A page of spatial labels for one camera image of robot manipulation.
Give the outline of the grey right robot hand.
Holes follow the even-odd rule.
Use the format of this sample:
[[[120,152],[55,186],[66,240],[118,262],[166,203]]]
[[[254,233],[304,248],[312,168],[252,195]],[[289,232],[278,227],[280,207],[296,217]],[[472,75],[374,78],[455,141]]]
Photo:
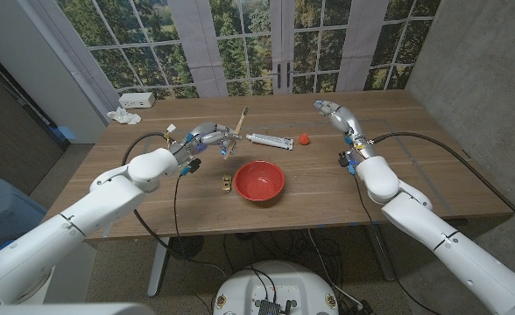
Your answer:
[[[366,139],[363,129],[356,116],[346,107],[332,101],[316,100],[315,109],[320,115],[326,116],[333,126],[343,133],[346,142],[362,155],[376,155],[372,145]]]

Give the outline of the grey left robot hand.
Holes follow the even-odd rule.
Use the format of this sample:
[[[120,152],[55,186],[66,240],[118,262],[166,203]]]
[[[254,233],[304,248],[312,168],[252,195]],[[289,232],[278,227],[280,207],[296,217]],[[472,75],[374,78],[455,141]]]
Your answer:
[[[223,155],[233,149],[235,142],[241,140],[233,129],[214,122],[205,122],[192,129],[176,151],[177,156],[194,156],[209,146],[216,145]]]

